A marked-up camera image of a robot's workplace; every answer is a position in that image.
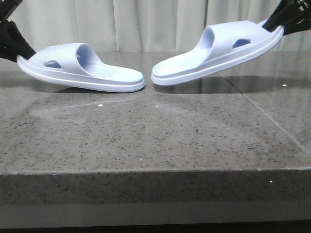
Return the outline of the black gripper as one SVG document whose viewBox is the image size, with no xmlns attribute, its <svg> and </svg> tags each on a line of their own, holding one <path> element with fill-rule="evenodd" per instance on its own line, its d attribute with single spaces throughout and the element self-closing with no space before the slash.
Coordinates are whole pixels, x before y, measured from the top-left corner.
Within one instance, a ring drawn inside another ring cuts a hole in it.
<svg viewBox="0 0 311 233">
<path fill-rule="evenodd" d="M 22 0 L 0 1 L 0 57 L 15 63 L 18 55 L 28 60 L 35 54 L 16 24 L 13 21 L 7 21 L 21 3 Z"/>
</svg>

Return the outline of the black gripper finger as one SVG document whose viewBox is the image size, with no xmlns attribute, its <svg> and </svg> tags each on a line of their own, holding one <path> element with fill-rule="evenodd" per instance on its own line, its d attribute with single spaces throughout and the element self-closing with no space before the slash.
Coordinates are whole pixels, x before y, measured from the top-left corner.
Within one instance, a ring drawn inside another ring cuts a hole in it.
<svg viewBox="0 0 311 233">
<path fill-rule="evenodd" d="M 296 17 L 284 25 L 284 36 L 311 29 L 311 16 Z"/>
<path fill-rule="evenodd" d="M 278 26 L 284 26 L 296 17 L 311 15 L 310 0 L 281 0 L 277 8 L 263 24 L 263 28 L 269 32 Z"/>
</svg>

